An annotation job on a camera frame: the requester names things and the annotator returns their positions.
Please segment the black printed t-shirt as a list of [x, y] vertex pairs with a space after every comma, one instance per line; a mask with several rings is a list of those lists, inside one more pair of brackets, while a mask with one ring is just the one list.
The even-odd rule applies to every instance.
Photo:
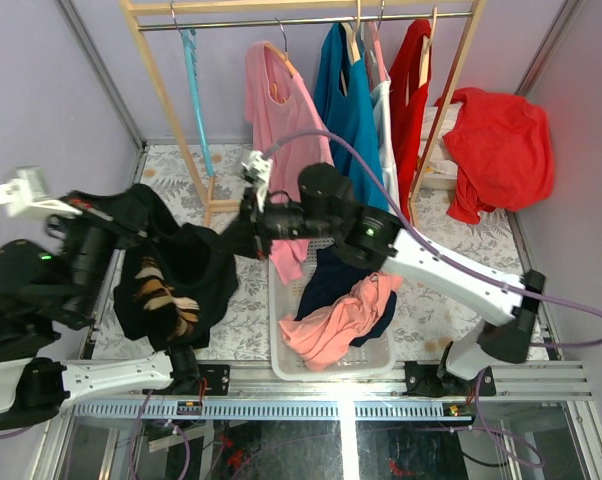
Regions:
[[128, 249], [114, 311], [124, 336], [149, 340], [154, 350], [203, 349], [239, 287], [235, 257], [213, 249], [218, 234], [178, 224], [161, 198], [135, 184], [128, 193], [148, 209], [148, 238]]

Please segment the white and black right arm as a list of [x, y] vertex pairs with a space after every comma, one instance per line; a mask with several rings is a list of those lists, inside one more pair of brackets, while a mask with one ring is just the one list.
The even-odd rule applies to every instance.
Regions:
[[420, 281], [474, 310], [479, 325], [445, 349], [436, 372], [448, 394], [463, 392], [485, 367], [526, 362], [543, 274], [509, 275], [432, 242], [397, 216], [358, 203], [351, 181], [325, 163], [301, 172], [300, 198], [287, 203], [271, 201], [264, 168], [247, 166], [244, 176], [250, 185], [219, 250], [263, 259], [276, 240], [330, 238], [344, 262]]

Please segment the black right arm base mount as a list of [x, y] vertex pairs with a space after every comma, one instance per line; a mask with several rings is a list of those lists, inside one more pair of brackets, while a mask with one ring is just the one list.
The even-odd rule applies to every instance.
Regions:
[[464, 380], [451, 375], [442, 362], [406, 361], [404, 363], [406, 395], [412, 397], [467, 397], [476, 390], [475, 377]]

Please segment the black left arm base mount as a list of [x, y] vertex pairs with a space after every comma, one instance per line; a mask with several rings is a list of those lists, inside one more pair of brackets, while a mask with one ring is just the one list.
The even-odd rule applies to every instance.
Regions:
[[231, 367], [227, 364], [201, 364], [191, 347], [169, 350], [172, 379], [168, 391], [175, 395], [192, 394], [198, 397], [227, 396]]

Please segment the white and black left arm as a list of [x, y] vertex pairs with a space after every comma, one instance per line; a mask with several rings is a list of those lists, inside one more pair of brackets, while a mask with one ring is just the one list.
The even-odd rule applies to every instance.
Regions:
[[200, 371], [186, 347], [118, 361], [39, 356], [60, 338], [55, 323], [72, 330], [93, 325], [111, 257], [147, 240], [151, 207], [136, 188], [113, 196], [73, 191], [43, 217], [63, 235], [59, 252], [25, 239], [0, 247], [0, 431], [27, 429], [92, 398], [193, 392]]

